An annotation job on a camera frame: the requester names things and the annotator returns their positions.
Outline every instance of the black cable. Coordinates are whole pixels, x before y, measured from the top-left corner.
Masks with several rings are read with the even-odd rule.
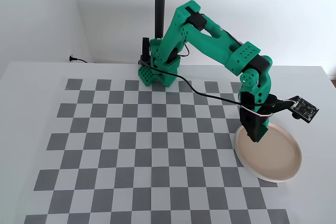
[[[160,69],[157,69],[157,68],[153,68],[152,66],[149,66],[148,64],[146,64],[145,62],[143,62],[142,60],[139,60],[138,62],[139,64],[143,65],[143,66],[146,66],[146,67],[149,67],[150,69],[152,70],[155,70],[157,72],[160,72],[160,73],[165,73],[165,74],[169,74],[171,76],[175,76],[175,77],[179,77],[181,78],[182,80],[184,80],[188,86],[196,93],[196,94],[199,94],[203,97],[210,97],[210,98],[214,98],[214,99],[218,99],[218,100],[222,100],[222,101],[225,101],[225,102],[230,102],[230,103],[233,103],[233,104],[236,104],[236,105],[240,105],[240,106],[248,106],[248,107],[251,107],[251,106],[271,106],[271,105],[275,105],[275,104],[279,104],[279,103],[285,103],[285,102],[289,102],[289,101],[278,101],[278,102],[272,102],[272,103],[259,103],[259,104],[245,104],[245,103],[240,103],[240,102],[236,102],[236,101],[232,101],[232,100],[229,100],[229,99],[225,99],[225,98],[221,98],[221,97],[215,97],[213,95],[209,95],[209,94],[202,94],[200,92],[198,92],[197,90],[195,90],[193,88],[193,86],[191,86],[191,84],[183,77],[183,76],[179,76],[178,74],[174,74],[174,73],[169,73],[169,72],[166,72],[166,71],[163,71],[163,70],[160,70]]]

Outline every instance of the checkerboard mat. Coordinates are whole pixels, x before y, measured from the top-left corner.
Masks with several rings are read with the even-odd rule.
[[[192,81],[238,100],[241,83]],[[238,107],[183,81],[69,79],[24,224],[276,224],[233,150]]]

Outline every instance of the white square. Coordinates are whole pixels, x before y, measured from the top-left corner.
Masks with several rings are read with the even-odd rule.
[[[113,168],[98,168],[95,189],[113,189],[115,180]]]
[[[220,167],[204,167],[205,184],[207,187],[224,187]]]
[[[226,120],[222,118],[211,118],[214,133],[229,133]]]
[[[107,105],[107,118],[121,118],[122,117],[122,104],[108,104]]]
[[[224,105],[223,106],[225,118],[240,118],[237,106]]]
[[[172,224],[191,224],[190,210],[171,211]]]
[[[190,210],[209,210],[206,187],[189,187]]]
[[[225,187],[225,194],[229,210],[247,209],[242,187]]]
[[[167,118],[181,118],[181,106],[179,104],[167,104]]]
[[[198,132],[196,118],[182,118],[183,132]]]
[[[181,92],[180,103],[187,105],[194,105],[194,95],[192,92]]]
[[[75,190],[73,192],[70,213],[90,212],[94,190]]]
[[[151,187],[152,181],[151,167],[135,167],[134,168],[134,188]]]
[[[152,118],[152,132],[167,132],[167,118]]]
[[[152,104],[166,104],[166,92],[152,92]]]
[[[83,150],[79,168],[97,168],[100,150]]]
[[[152,105],[151,104],[138,104],[138,117],[139,118],[151,118],[152,117]]]
[[[55,190],[74,190],[78,169],[61,169],[58,172]]]
[[[152,149],[152,167],[169,166],[168,149]]]
[[[170,188],[152,187],[152,211],[170,210]]]
[[[68,136],[66,150],[82,150],[84,149],[86,133],[70,133]]]
[[[216,140],[214,133],[199,133],[201,149],[216,149]]]
[[[211,118],[208,105],[195,105],[197,118]]]
[[[110,91],[95,91],[94,94],[93,103],[109,103]]]
[[[122,118],[120,132],[137,132],[137,118]]]
[[[237,167],[233,149],[217,149],[217,153],[221,167]]]
[[[113,190],[112,212],[132,211],[133,188]]]
[[[136,149],[152,148],[152,133],[151,132],[137,132],[135,148]]]
[[[188,187],[187,168],[169,167],[170,187]]]
[[[138,91],[125,91],[124,104],[137,104],[139,92]]]
[[[168,148],[183,149],[184,148],[183,133],[168,132]]]
[[[88,132],[104,132],[106,118],[90,118]]]
[[[135,149],[119,149],[117,167],[134,167]]]
[[[104,132],[101,143],[102,150],[117,150],[119,149],[120,132]]]
[[[78,103],[75,110],[75,118],[89,118],[91,115],[92,104]]]
[[[187,167],[203,167],[202,153],[199,149],[185,149],[185,164]]]

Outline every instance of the gray square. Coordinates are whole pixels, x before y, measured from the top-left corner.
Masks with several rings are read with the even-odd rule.
[[[112,212],[111,213],[111,224],[131,224],[132,212]]]
[[[198,133],[183,133],[183,141],[185,149],[200,149]]]
[[[219,158],[216,149],[202,149],[203,166],[205,167],[219,167]]]
[[[138,80],[126,80],[125,81],[125,90],[127,90],[127,91],[138,91],[139,90],[139,81]]]
[[[185,81],[179,81],[178,88],[179,92],[193,92],[193,90],[189,87],[189,85]]]
[[[251,224],[247,210],[229,210],[232,224]]]
[[[151,210],[151,188],[134,188],[132,211]]]
[[[222,167],[222,176],[225,187],[241,187],[240,176],[237,167]]]
[[[82,152],[80,150],[64,151],[60,169],[78,169]]]
[[[45,224],[47,215],[27,215],[24,224]]]
[[[152,166],[151,149],[136,149],[134,166],[135,167],[151,167]]]
[[[211,118],[225,118],[223,106],[209,105]]]
[[[123,104],[124,91],[110,91],[109,104]]]
[[[98,168],[117,166],[118,150],[101,150]]]
[[[65,90],[80,90],[80,87],[82,86],[82,79],[68,79],[67,86],[65,87]]]
[[[287,212],[285,209],[268,209],[267,211],[272,224],[289,224]]]
[[[111,80],[97,80],[96,90],[99,91],[110,91],[111,89]]]
[[[47,151],[65,150],[68,141],[68,133],[53,133],[50,136]]]
[[[167,117],[166,104],[152,104],[152,117],[166,118]]]
[[[100,150],[103,133],[87,133],[85,136],[84,150]]]
[[[152,132],[152,148],[168,148],[168,133]]]
[[[169,166],[185,166],[184,149],[168,150]]]
[[[197,118],[197,128],[200,133],[213,133],[211,118]]]
[[[75,190],[94,189],[96,177],[97,169],[79,169]]]
[[[194,104],[195,105],[208,105],[208,99],[207,97],[204,97],[202,95],[193,93],[194,96]]]
[[[165,92],[166,87],[164,85],[162,85],[161,81],[153,81],[152,82],[152,91]]]
[[[70,212],[73,190],[54,191],[49,206],[49,214],[68,214]]]
[[[191,210],[190,214],[192,224],[211,224],[209,210]]]
[[[91,212],[110,212],[112,201],[113,189],[96,189],[93,194]]]
[[[183,132],[182,118],[167,118],[168,132]]]
[[[117,167],[115,188],[132,188],[134,180],[134,167]]]
[[[188,187],[205,187],[203,167],[187,167]]]
[[[70,133],[85,133],[88,131],[90,118],[74,118],[70,128]]]
[[[83,212],[80,214],[69,214],[67,224],[89,224],[90,213]]]
[[[224,187],[207,187],[210,210],[228,209]]]
[[[226,119],[226,124],[229,129],[229,133],[236,133],[237,129],[241,126],[240,119]]]
[[[247,209],[266,209],[260,187],[243,188]]]
[[[138,104],[151,104],[152,92],[151,91],[139,91]]]
[[[152,118],[138,118],[136,132],[151,132]]]
[[[152,187],[169,187],[169,167],[152,167]]]
[[[121,118],[106,118],[104,132],[120,132]]]
[[[258,178],[260,187],[278,187],[277,183],[269,182]]]
[[[217,149],[232,149],[232,142],[230,134],[228,133],[215,133],[215,141]]]
[[[205,81],[204,86],[207,93],[219,93],[217,81]]]
[[[122,117],[123,118],[135,118],[138,116],[138,105],[137,104],[124,104],[122,107]]]
[[[77,103],[93,103],[93,99],[95,97],[94,94],[95,94],[94,91],[90,90],[79,91]]]
[[[171,224],[171,221],[172,217],[169,210],[151,212],[152,224]]]
[[[180,93],[166,92],[166,104],[180,104]]]
[[[235,101],[235,97],[233,96],[233,94],[226,94],[226,93],[221,93],[220,95],[221,98],[224,98],[224,99],[227,99],[227,100],[230,100],[230,101]],[[233,103],[231,102],[226,102],[226,101],[222,101],[222,105],[234,105]]]
[[[241,82],[231,82],[233,94],[238,94],[242,85],[243,84]]]
[[[136,132],[121,132],[119,138],[119,149],[135,149],[136,139]]]
[[[107,104],[93,104],[91,118],[105,118],[107,114]]]
[[[54,190],[59,170],[40,170],[34,191]]]
[[[61,103],[59,106],[58,118],[72,118],[75,114],[76,104],[75,103]]]
[[[170,188],[170,204],[171,210],[190,210],[188,188]]]
[[[183,118],[196,118],[195,106],[181,104],[181,116]]]

